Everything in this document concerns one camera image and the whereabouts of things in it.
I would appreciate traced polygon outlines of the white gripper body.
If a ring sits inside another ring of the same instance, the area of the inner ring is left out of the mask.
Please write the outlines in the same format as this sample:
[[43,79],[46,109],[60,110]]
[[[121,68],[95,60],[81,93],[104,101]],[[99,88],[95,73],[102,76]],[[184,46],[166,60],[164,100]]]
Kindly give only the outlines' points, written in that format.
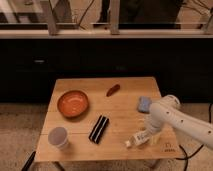
[[150,135],[155,135],[155,134],[159,133],[162,130],[163,123],[162,122],[157,122],[155,120],[147,120],[145,122],[145,127],[146,127],[146,130],[148,131],[148,133]]

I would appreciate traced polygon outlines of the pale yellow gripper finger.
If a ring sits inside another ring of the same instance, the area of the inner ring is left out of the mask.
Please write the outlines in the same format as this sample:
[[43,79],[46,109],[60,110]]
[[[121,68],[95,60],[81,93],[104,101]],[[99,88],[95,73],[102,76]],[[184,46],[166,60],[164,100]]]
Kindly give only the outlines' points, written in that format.
[[154,135],[150,140],[150,145],[156,145],[160,139],[160,134]]

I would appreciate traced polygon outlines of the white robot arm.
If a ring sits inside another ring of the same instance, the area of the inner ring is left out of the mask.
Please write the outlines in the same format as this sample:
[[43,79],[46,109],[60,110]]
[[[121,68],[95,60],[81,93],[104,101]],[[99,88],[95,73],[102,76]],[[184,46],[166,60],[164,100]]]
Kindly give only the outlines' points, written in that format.
[[154,135],[164,124],[169,124],[213,150],[213,124],[191,117],[180,111],[180,101],[167,95],[153,101],[145,120],[146,130]]

